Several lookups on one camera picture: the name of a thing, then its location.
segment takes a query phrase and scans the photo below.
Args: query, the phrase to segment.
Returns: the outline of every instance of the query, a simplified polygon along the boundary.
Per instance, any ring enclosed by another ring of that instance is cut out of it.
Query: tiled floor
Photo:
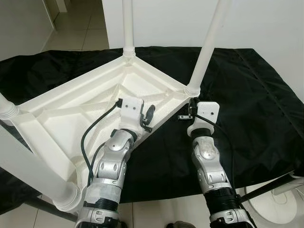
[[[109,48],[101,0],[71,0],[68,13],[59,13],[46,50],[104,50]]]
[[[238,192],[241,195],[244,194],[243,189]],[[297,198],[299,205],[304,205],[300,194]],[[52,202],[45,196],[43,196],[42,199],[49,203]],[[299,215],[297,220],[292,224],[271,224],[257,215],[248,202],[245,202],[244,206],[248,209],[259,228],[300,228],[304,222],[304,216]],[[166,224],[177,220],[190,222],[195,225],[196,228],[209,228],[209,210],[203,195],[124,203],[119,205],[118,212],[120,220],[126,222],[128,228],[164,228]],[[73,228],[74,223],[27,205],[21,205],[19,208],[0,216],[0,228],[19,227]]]

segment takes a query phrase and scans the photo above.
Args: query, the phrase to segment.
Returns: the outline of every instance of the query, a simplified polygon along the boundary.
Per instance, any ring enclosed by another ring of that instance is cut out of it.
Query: black fabric
[[[198,47],[136,48],[139,58],[185,85],[199,52]],[[112,49],[48,51],[14,57],[0,62],[0,91],[15,104],[21,104],[121,55],[121,49]],[[200,98],[220,105],[217,123],[230,136],[236,149],[236,187],[273,179],[303,163],[304,105],[253,49],[216,48],[201,85]],[[177,118],[187,113],[184,106],[133,151],[121,202],[201,193],[191,161],[191,138],[186,131],[191,121],[182,122]],[[213,137],[230,177],[229,144],[217,130]],[[11,187],[9,180],[3,181],[3,175],[8,174],[4,171],[0,174],[1,199],[2,192],[9,192]],[[18,195],[15,200],[11,199],[12,195],[8,194],[7,205],[12,207],[24,200]]]

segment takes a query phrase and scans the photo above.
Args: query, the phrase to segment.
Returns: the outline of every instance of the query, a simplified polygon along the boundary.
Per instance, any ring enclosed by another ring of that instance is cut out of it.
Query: white bracket
[[[216,123],[219,114],[219,104],[216,102],[198,102],[198,112],[197,114]],[[197,117],[194,119],[194,123],[188,127],[187,134],[191,137],[191,132],[198,128],[207,128],[210,130],[211,134],[214,132],[214,128],[211,124],[203,121]]]
[[[143,112],[143,100],[136,97],[127,97],[123,99],[120,115],[120,129],[129,129],[140,138],[143,134],[143,128],[140,125],[140,119]]]

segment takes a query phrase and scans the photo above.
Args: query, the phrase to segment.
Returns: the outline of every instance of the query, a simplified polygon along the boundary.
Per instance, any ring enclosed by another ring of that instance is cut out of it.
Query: metal rod
[[[66,212],[62,212],[62,211],[58,210],[54,205],[52,205],[48,202],[45,202],[44,200],[41,200],[37,197],[31,198],[31,199],[25,201],[24,203],[29,205],[29,206],[35,207],[39,210],[43,210],[45,212],[48,212],[52,215],[56,215],[56,216],[59,216],[61,218],[70,220],[72,222],[77,221],[77,216],[76,215],[66,213]]]
[[[12,102],[8,101],[1,93],[0,93],[0,120],[2,120],[5,124],[9,126],[13,126],[13,123],[10,119],[16,115],[18,115],[19,109]]]
[[[123,56],[132,58],[135,56],[135,47],[133,44],[132,0],[123,0],[123,22]]]
[[[79,199],[79,188],[64,181],[42,160],[0,126],[0,167],[58,202],[59,207]]]
[[[262,195],[264,194],[265,192],[268,192],[268,191],[271,191],[272,189],[275,189],[283,184],[286,184],[288,182],[291,182],[293,181],[294,178],[292,176],[290,176],[290,174],[286,174],[270,183],[268,183],[267,185],[264,185],[263,187],[261,188],[258,188],[248,194],[245,194],[244,196],[242,196],[240,198],[240,202],[245,202],[247,200],[250,200],[256,196],[259,196],[259,195]]]
[[[299,177],[297,179],[292,180],[291,182],[288,182],[286,184],[283,184],[273,190],[271,190],[272,194],[277,196],[280,195],[286,191],[289,191],[291,189],[295,189],[297,187],[300,187],[301,185],[304,185],[304,177]]]
[[[191,80],[185,89],[185,92],[191,96],[198,96],[200,94],[200,84],[206,73],[208,63],[215,47],[216,35],[224,24],[224,19],[229,11],[231,3],[232,0],[218,0],[198,61],[194,67]]]

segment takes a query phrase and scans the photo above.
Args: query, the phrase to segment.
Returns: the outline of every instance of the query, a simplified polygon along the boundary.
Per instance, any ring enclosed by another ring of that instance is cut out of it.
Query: white floor tile
[[[125,222],[128,228],[133,228],[133,206],[132,203],[122,203],[118,206],[119,219]]]
[[[74,225],[74,222],[52,215],[45,211],[38,210],[34,228],[73,228]]]
[[[55,31],[45,46],[45,50],[81,50],[86,30]]]
[[[88,29],[82,49],[83,50],[109,49],[106,29]]]
[[[89,29],[105,29],[105,17],[103,14],[92,14]]]
[[[95,1],[94,0],[77,0],[71,1],[70,7],[67,12],[69,14],[91,14],[94,9]]]
[[[101,0],[97,0],[94,4],[93,4],[93,14],[102,14],[104,15],[104,8],[103,8],[103,4]]]
[[[0,228],[33,228],[38,209],[22,204],[0,215]]]
[[[55,20],[56,30],[87,29],[90,13],[60,13]]]
[[[71,4],[75,4],[75,3],[89,3],[89,2],[96,2],[96,1],[97,0],[71,0]]]
[[[133,203],[134,228],[163,228],[177,220],[209,228],[209,210],[203,195]]]

